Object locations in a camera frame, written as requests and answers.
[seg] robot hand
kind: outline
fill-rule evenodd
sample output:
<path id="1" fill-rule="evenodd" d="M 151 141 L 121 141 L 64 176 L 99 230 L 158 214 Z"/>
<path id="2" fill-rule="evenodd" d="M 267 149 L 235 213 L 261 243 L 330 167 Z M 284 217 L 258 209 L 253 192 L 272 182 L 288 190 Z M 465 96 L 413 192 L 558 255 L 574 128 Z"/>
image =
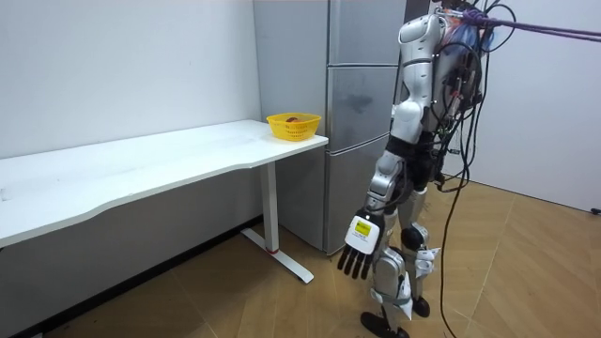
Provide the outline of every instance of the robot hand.
<path id="1" fill-rule="evenodd" d="M 346 275 L 352 270 L 352 278 L 367 279 L 373 261 L 374 251 L 382 239 L 382 229 L 379 225 L 368 221 L 371 217 L 359 210 L 347 231 L 347 245 L 338 261 L 338 269 L 343 269 Z"/>

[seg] purple rope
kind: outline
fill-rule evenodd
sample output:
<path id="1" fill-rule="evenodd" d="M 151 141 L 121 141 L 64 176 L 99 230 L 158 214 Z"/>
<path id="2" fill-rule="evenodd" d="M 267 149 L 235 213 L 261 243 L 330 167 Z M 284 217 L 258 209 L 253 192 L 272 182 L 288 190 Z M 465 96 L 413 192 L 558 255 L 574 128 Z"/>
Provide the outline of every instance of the purple rope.
<path id="1" fill-rule="evenodd" d="M 601 42 L 601 38 L 587 37 L 587 36 L 564 33 L 564 32 L 554 32 L 554 31 L 547 31 L 547 30 L 531 29 L 531 28 L 522 28 L 522 29 L 527 32 L 547 34 L 547 35 L 551 35 L 554 37 L 575 38 L 575 39 L 581 39 L 581 40 L 585 40 L 585 41 Z"/>
<path id="2" fill-rule="evenodd" d="M 505 21 L 505 20 L 491 19 L 491 18 L 488 18 L 488 16 L 485 13 L 483 13 L 482 11 L 480 11 L 478 9 L 465 10 L 463 12 L 463 21 L 465 23 L 472 24 L 472 25 L 481 25 L 481 26 L 488 26 L 488 27 L 498 27 L 498 26 L 504 25 L 504 26 L 508 26 L 508 27 L 513 27 L 515 29 L 521 29 L 521 30 L 526 30 L 526 31 L 530 31 L 530 32 L 535 32 L 535 33 L 549 34 L 549 35 L 554 35 L 557 37 L 579 38 L 579 39 L 585 39 L 588 41 L 601 42 L 601 39 L 583 37 L 583 36 L 601 37 L 601 33 L 598 33 L 598 32 L 591 32 L 591 31 L 584 31 L 584 30 L 577 30 L 577 29 L 568 29 L 568 28 L 558 28 L 558 27 L 547 27 L 547 26 L 543 26 L 543 25 L 529 24 L 529 23 L 514 23 L 514 22 L 510 22 L 510 21 Z"/>

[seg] humanoid robot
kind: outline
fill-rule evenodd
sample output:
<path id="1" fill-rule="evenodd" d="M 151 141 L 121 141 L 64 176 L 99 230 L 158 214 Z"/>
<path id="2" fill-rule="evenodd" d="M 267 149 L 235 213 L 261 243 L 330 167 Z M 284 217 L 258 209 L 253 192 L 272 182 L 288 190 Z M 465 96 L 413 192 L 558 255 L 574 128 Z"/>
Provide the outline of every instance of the humanoid robot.
<path id="1" fill-rule="evenodd" d="M 458 3 L 443 2 L 443 6 Z M 440 170 L 445 152 L 437 148 L 444 144 L 440 139 L 452 136 L 456 117 L 464 116 L 482 99 L 482 68 L 478 55 L 474 56 L 477 49 L 468 53 L 469 48 L 461 47 L 463 42 L 449 40 L 455 28 L 452 20 L 439 11 L 400 28 L 399 67 L 408 97 L 393 107 L 390 139 L 338 262 L 338 268 L 352 278 L 366 279 L 373 270 L 371 296 L 381 304 L 383 317 L 364 313 L 361 321 L 382 338 L 408 337 L 399 313 L 409 318 L 412 312 L 430 315 L 423 282 L 433 271 L 439 249 L 428 248 L 428 231 L 417 221 L 428 183 L 444 183 Z M 490 32 L 478 34 L 478 38 L 490 38 L 486 36 Z M 400 249 L 389 246 L 397 218 L 402 228 Z"/>

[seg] desk leg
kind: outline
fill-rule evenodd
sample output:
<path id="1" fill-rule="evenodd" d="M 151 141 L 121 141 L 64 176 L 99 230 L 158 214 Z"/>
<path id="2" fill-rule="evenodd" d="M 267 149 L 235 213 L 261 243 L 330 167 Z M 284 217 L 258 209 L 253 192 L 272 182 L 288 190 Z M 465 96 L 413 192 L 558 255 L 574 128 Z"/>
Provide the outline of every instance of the desk leg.
<path id="1" fill-rule="evenodd" d="M 275 163 L 261 166 L 261 194 L 263 195 L 263 224 L 265 225 L 265 239 L 261 238 L 251 229 L 242 230 L 242 234 L 252 240 L 256 245 L 271 254 L 299 279 L 308 284 L 313 280 L 313 274 L 301 264 L 280 251 L 278 238 L 278 198 L 275 189 Z"/>

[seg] refrigerator door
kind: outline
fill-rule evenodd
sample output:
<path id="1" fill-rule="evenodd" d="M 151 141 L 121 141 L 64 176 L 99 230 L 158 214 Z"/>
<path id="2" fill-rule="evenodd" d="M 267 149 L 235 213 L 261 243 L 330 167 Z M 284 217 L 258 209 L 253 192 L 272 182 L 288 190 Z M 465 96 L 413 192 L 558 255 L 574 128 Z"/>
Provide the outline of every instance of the refrigerator door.
<path id="1" fill-rule="evenodd" d="M 331 68 L 328 72 L 328 150 L 349 149 L 387 133 L 396 68 Z"/>
<path id="2" fill-rule="evenodd" d="M 406 0 L 331 0 L 330 65 L 398 63 Z"/>
<path id="3" fill-rule="evenodd" d="M 376 161 L 386 147 L 388 135 L 366 145 L 326 157 L 325 247 L 334 254 L 345 245 L 348 225 L 363 206 Z"/>

